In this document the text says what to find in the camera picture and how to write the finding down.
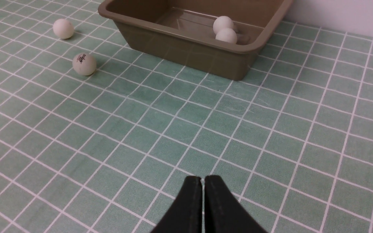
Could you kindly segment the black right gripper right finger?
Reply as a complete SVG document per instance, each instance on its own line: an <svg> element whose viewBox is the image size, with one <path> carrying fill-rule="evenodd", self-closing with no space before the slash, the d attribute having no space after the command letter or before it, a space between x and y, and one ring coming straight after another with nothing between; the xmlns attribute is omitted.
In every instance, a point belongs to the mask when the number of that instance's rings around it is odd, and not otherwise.
<svg viewBox="0 0 373 233"><path fill-rule="evenodd" d="M266 233L230 192L219 175L205 177L206 233Z"/></svg>

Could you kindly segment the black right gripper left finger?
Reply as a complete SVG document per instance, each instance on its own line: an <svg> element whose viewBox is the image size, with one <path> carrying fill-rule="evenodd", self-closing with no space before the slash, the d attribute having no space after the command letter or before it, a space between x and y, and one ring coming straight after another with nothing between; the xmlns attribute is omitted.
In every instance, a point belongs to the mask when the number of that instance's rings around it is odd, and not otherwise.
<svg viewBox="0 0 373 233"><path fill-rule="evenodd" d="M186 176L172 205L151 232L201 233L202 197L201 178Z"/></svg>

